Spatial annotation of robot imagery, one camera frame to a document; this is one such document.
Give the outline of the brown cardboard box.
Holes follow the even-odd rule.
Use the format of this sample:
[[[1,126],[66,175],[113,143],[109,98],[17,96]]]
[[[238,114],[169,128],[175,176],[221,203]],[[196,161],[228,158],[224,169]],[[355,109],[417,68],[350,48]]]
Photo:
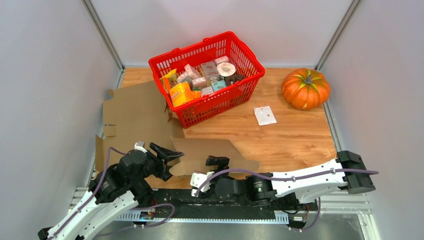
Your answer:
[[[232,169],[256,171],[260,167],[258,161],[245,159],[227,139],[174,138],[172,141],[176,150],[184,153],[169,170],[174,176],[190,176],[194,171],[206,173],[216,169],[216,166],[206,165],[209,156],[229,158]]]

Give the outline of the brown cardboard sheet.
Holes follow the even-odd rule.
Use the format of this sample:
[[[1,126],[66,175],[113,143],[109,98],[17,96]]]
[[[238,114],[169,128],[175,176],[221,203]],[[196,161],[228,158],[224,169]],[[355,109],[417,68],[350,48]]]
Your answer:
[[[102,104],[103,136],[95,138],[95,169],[116,164],[121,155],[109,147],[127,153],[135,143],[155,143],[176,150],[172,138],[184,138],[180,121],[167,109],[165,97],[154,81],[107,91],[110,99]]]

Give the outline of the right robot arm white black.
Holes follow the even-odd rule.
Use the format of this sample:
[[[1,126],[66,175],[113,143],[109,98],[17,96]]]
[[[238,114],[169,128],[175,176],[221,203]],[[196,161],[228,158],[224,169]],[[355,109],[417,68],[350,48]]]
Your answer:
[[[294,171],[257,173],[242,168],[210,171],[203,176],[192,175],[193,197],[210,191],[223,199],[238,197],[241,204],[263,204],[267,200],[285,197],[286,205],[299,209],[319,197],[339,190],[362,194],[376,189],[371,179],[379,174],[368,170],[362,157],[342,150],[336,158],[316,166]]]

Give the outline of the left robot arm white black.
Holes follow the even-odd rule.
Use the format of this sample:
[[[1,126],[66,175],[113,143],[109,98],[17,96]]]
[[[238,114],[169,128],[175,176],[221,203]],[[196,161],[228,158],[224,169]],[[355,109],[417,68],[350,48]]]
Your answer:
[[[155,176],[166,182],[172,177],[168,162],[184,153],[150,143],[150,149],[137,145],[122,153],[119,162],[106,165],[90,181],[81,200],[59,223],[38,232],[40,240],[92,240],[123,213],[140,207],[154,210],[162,207],[146,178]]]

